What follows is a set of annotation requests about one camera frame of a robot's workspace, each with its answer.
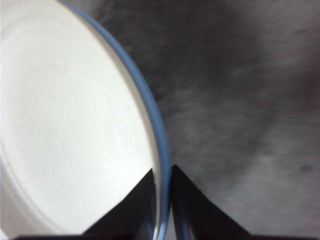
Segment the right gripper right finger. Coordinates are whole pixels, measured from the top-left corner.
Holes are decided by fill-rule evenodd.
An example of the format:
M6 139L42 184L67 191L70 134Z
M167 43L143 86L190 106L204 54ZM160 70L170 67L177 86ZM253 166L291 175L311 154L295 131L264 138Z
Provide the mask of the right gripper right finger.
M317 240L320 194L258 170L222 164L174 165L171 204L177 237L186 240Z

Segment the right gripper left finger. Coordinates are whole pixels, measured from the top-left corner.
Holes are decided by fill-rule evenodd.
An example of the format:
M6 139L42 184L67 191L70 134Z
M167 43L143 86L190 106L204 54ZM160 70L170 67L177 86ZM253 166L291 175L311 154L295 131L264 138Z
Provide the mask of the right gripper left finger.
M129 194L82 234L23 235L18 240L152 240L153 171L149 170Z

